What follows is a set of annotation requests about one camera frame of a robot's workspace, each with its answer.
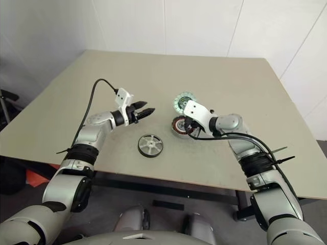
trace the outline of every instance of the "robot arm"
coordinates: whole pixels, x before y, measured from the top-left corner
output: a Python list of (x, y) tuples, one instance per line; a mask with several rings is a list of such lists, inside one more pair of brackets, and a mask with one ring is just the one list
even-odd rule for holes
[(255, 140), (257, 138), (251, 137), (241, 116), (217, 116), (193, 100), (187, 102), (183, 113), (186, 116), (186, 129), (200, 127), (217, 140), (228, 139), (253, 191), (251, 204), (259, 225), (267, 231), (269, 245), (324, 244), (317, 233), (303, 221), (297, 197), (277, 165), (281, 161), (276, 161), (271, 152), (263, 150), (260, 142)]
[(132, 99), (133, 95), (120, 88), (115, 97), (117, 111), (88, 118), (48, 183), (42, 204), (27, 207), (1, 223), (0, 244), (52, 244), (71, 214), (86, 208), (94, 163), (106, 136), (120, 125), (138, 123), (155, 110), (136, 112), (146, 102), (131, 104)]

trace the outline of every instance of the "gray floor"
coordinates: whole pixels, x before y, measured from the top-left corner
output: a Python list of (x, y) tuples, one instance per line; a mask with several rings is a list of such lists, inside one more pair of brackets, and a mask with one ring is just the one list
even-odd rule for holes
[[(327, 153), (327, 142), (320, 142)], [(129, 176), (109, 175), (112, 179), (123, 179), (142, 183), (161, 183), (165, 186), (204, 190), (214, 193), (230, 193), (232, 191), (201, 187), (188, 184), (176, 184), (158, 180), (141, 179)], [(18, 194), (2, 195), (0, 198), (0, 221), (12, 216), (18, 210), (41, 202), (42, 193), (46, 185), (37, 188), (27, 186)], [(161, 200), (184, 204), (185, 211), (153, 207), (153, 200)], [(168, 195), (158, 195), (147, 192), (114, 189), (108, 187), (93, 188), (88, 207), (82, 212), (74, 214), (65, 225), (59, 236), (60, 242), (65, 242), (78, 233), (86, 235), (110, 232), (119, 214), (131, 206), (141, 204), (149, 209), (152, 230), (180, 231), (183, 218), (188, 213), (198, 212), (205, 216), (213, 225), (217, 241), (224, 245), (266, 244), (266, 233), (262, 231), (254, 219), (246, 222), (235, 222), (232, 213), (236, 207), (217, 202), (176, 198)], [(327, 243), (327, 201), (316, 201), (303, 207), (306, 222)]]

